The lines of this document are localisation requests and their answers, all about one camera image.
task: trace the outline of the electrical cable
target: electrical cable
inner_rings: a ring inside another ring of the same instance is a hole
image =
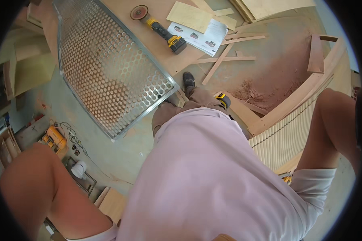
[[[78,147],[80,147],[82,149],[82,152],[90,159],[90,161],[92,163],[94,163],[94,165],[105,175],[107,176],[108,178],[110,178],[111,180],[113,181],[121,181],[121,182],[126,182],[126,181],[123,181],[121,179],[119,180],[115,180],[114,178],[111,178],[110,176],[108,176],[106,173],[104,173],[101,168],[99,168],[99,166],[91,159],[91,157],[87,154],[87,150],[86,148],[83,147],[82,145],[82,142],[79,140],[79,138],[76,136],[76,132],[75,130],[72,129],[71,125],[67,122],[58,122],[59,126],[62,128],[63,130],[63,137],[66,138],[66,133],[63,129],[63,127],[65,127],[67,130],[68,130],[68,140],[74,144],[74,145],[77,145]]]

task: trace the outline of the perforated metal sheet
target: perforated metal sheet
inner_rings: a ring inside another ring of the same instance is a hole
[[[101,2],[55,0],[58,56],[64,80],[113,140],[179,86]]]

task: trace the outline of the leg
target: leg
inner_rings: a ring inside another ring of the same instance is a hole
[[[93,236],[113,225],[46,145],[36,143],[16,157],[1,176],[0,189],[14,218],[32,240],[45,217],[68,239]]]
[[[183,75],[183,80],[185,84],[185,95],[189,99],[185,103],[181,111],[186,111],[189,109],[207,107],[211,109],[216,109],[222,111],[226,115],[227,109],[222,105],[222,103],[215,99],[208,91],[201,89],[200,87],[194,86],[194,77],[191,73],[185,72]]]
[[[162,102],[155,111],[152,120],[153,137],[159,128],[170,120],[173,116],[181,112],[181,107],[174,106],[171,103]]]
[[[354,120],[355,101],[349,96],[325,89],[318,97],[311,127],[297,170],[336,168],[340,152],[359,170]]]

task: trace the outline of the printed image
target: printed image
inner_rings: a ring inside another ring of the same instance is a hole
[[[182,28],[180,28],[179,26],[174,26],[174,30],[178,32],[183,32]]]
[[[198,34],[195,34],[194,32],[190,35],[192,38],[198,39]]]
[[[211,47],[214,47],[216,44],[212,41],[208,42],[208,41],[205,41],[205,43],[208,45],[208,46],[211,46]]]

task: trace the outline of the white bucket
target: white bucket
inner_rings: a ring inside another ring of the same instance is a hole
[[[86,171],[87,165],[84,161],[78,161],[72,168],[72,173],[77,177],[82,179],[84,172]]]

